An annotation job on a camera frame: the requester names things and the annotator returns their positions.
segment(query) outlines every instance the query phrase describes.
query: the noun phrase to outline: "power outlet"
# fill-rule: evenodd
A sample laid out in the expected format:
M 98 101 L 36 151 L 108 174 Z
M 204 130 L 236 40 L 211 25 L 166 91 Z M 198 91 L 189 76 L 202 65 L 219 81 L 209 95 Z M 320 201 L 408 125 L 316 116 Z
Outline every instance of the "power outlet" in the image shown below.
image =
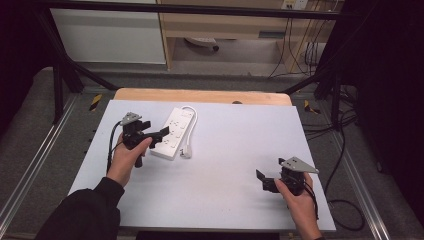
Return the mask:
M 305 10 L 308 0 L 296 0 L 293 9 L 295 10 Z
M 156 143 L 155 148 L 150 149 L 150 153 L 173 160 L 193 116 L 194 112 L 174 108 L 164 125 L 164 128 L 169 127 L 169 134 L 163 137 L 162 142 Z
M 284 0 L 283 5 L 281 5 L 281 9 L 292 10 L 296 5 L 296 0 Z

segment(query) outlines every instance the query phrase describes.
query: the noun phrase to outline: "person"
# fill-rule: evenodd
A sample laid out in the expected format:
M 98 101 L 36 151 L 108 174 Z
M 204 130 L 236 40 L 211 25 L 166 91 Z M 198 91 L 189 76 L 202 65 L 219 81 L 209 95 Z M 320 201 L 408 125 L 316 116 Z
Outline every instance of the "person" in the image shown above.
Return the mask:
M 120 223 L 118 202 L 135 161 L 144 156 L 151 142 L 152 138 L 146 138 L 132 150 L 118 144 L 106 177 L 93 190 L 78 190 L 63 199 L 35 239 L 116 239 Z
M 306 183 L 312 188 L 312 178 L 308 173 L 303 173 Z M 317 217 L 315 214 L 315 205 L 311 196 L 303 191 L 299 196 L 294 196 L 279 179 L 274 179 L 275 185 L 283 198 L 286 200 L 290 210 L 291 217 L 296 225 L 302 239 L 322 240 L 324 237 L 318 228 Z
M 118 202 L 124 194 L 131 170 L 138 156 L 144 156 L 152 138 L 147 138 L 132 150 L 118 144 L 106 177 L 93 189 L 75 191 L 53 211 L 37 233 L 36 240 L 116 239 L 120 224 Z M 122 133 L 118 143 L 122 143 Z M 305 173 L 306 183 L 312 179 Z M 318 229 L 311 197 L 304 192 L 294 196 L 280 180 L 275 184 L 290 209 L 290 214 L 303 239 L 323 239 Z

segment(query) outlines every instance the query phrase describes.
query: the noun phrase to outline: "white power strip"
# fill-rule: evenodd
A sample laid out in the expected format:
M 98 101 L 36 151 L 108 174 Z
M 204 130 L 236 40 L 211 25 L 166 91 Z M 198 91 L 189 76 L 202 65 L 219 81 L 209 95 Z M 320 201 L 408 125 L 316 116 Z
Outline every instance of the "white power strip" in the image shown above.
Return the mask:
M 169 126 L 169 134 L 163 137 L 162 142 L 156 143 L 150 153 L 165 159 L 173 160 L 179 149 L 180 143 L 190 127 L 194 112 L 181 108 L 174 108 L 163 127 Z

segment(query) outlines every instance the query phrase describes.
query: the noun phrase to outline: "white table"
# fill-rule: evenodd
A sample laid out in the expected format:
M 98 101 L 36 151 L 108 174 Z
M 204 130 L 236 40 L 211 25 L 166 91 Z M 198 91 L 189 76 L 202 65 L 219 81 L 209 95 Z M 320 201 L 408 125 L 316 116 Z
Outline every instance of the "white table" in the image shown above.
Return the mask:
M 112 127 L 127 112 L 151 121 L 159 131 L 174 107 L 198 112 L 193 157 L 173 161 L 147 152 L 133 169 L 118 208 L 121 226 L 176 231 L 282 231 L 295 229 L 280 194 L 265 192 L 258 169 L 278 177 L 278 158 L 297 156 L 314 166 L 295 107 L 195 102 L 110 101 L 69 193 L 94 188 L 105 175 Z M 119 127 L 115 140 L 122 129 Z M 319 228 L 335 231 L 315 174 Z

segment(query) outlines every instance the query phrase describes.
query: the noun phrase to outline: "person's left hand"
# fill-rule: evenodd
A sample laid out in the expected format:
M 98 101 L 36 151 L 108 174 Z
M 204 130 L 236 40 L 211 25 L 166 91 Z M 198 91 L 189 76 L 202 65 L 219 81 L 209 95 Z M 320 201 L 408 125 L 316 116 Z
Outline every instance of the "person's left hand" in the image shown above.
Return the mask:
M 134 167 L 135 161 L 140 155 L 144 157 L 151 142 L 152 138 L 146 138 L 135 148 L 128 150 L 122 143 L 121 133 L 117 142 L 117 144 L 120 144 L 115 148 L 112 164 L 106 174 L 106 177 L 119 183 L 122 187 L 125 187 L 130 180 L 131 170 Z

